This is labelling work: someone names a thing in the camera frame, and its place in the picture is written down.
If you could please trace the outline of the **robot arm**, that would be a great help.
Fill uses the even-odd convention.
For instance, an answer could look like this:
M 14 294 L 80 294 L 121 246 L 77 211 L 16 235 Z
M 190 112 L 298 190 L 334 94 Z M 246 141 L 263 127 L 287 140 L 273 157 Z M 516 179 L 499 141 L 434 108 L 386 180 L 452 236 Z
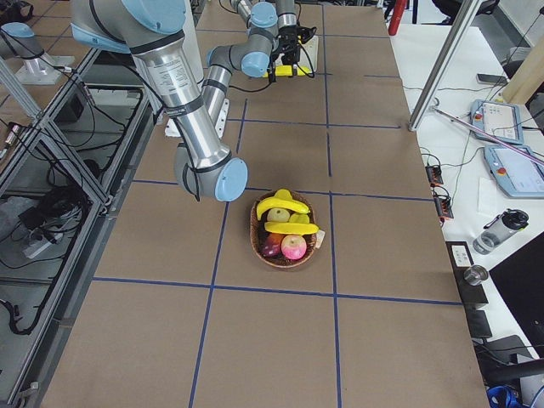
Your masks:
M 296 59 L 300 46 L 298 15 L 294 1 L 229 1 L 229 11 L 238 14 L 246 27 L 269 30 L 275 35 L 272 53 Z
M 245 42 L 218 46 L 207 57 L 208 72 L 196 80 L 183 44 L 194 22 L 186 1 L 75 1 L 71 29 L 80 43 L 105 51 L 131 54 L 147 76 L 182 138 L 175 155 L 178 183 L 195 198 L 234 201 L 247 185 L 247 165 L 234 157 L 218 135 L 218 119 L 234 71 L 262 77 L 281 35 L 296 39 L 292 1 L 234 1 L 234 11 L 248 28 Z

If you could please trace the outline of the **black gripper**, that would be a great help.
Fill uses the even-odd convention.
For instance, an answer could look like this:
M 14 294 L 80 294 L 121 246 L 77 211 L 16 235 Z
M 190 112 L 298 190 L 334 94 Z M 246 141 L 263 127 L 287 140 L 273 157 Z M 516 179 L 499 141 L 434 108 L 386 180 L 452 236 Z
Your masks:
M 282 26 L 278 31 L 278 52 L 287 55 L 299 54 L 299 35 L 299 25 Z
M 269 82 L 276 82 L 275 67 L 290 66 L 292 68 L 291 77 L 298 77 L 298 45 L 296 42 L 280 43 L 272 51 L 267 68 L 267 78 Z

